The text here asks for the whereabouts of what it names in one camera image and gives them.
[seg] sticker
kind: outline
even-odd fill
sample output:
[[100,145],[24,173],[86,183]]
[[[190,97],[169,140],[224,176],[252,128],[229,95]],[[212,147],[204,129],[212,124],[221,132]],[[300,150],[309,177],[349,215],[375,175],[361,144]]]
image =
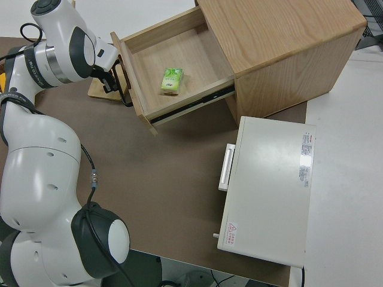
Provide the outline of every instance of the sticker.
[[310,186],[313,140],[313,135],[309,132],[306,132],[302,137],[302,149],[300,150],[299,164],[299,183],[303,187]]
[[238,229],[237,223],[229,222],[226,228],[226,241],[225,241],[226,245],[234,246],[237,229]]

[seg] green box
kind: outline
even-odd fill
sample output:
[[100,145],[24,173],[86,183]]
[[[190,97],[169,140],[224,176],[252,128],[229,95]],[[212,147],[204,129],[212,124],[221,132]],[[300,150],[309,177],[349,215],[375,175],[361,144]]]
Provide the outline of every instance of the green box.
[[183,70],[179,68],[166,68],[161,83],[164,94],[178,94],[180,92]]

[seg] table surface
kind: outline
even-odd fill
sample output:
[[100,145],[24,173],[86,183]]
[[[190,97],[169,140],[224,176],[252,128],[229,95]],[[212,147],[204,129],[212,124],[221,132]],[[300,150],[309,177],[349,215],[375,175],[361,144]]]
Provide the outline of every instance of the table surface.
[[[25,44],[0,38],[0,54]],[[226,194],[218,190],[227,143],[238,128],[225,101],[159,126],[154,137],[133,108],[87,96],[90,80],[48,90],[37,108],[72,127],[99,171],[94,200],[120,215],[131,247],[194,265],[287,286],[290,268],[217,249]],[[304,121],[306,105],[274,118]],[[0,146],[0,166],[7,156]],[[90,167],[82,157],[77,194],[90,191]]]

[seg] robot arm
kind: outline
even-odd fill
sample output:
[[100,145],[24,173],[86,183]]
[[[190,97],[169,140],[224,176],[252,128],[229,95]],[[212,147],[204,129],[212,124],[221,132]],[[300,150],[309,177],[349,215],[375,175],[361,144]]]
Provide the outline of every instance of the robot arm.
[[8,157],[0,214],[16,232],[0,246],[0,276],[16,287],[88,286],[125,262],[129,233],[98,204],[80,206],[80,141],[63,122],[34,114],[34,100],[43,89],[109,71],[117,50],[95,37],[67,0],[36,1],[31,13],[47,40],[12,51],[23,53],[5,62],[1,94]]

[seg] wooden cabinet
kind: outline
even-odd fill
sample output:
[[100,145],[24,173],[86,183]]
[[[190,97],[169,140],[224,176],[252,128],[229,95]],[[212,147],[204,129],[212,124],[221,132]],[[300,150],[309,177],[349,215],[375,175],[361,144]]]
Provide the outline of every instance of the wooden cabinet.
[[[113,43],[138,117],[154,126],[226,98],[234,119],[266,117],[331,90],[366,26],[350,0],[197,0]],[[178,96],[165,68],[184,69]]]

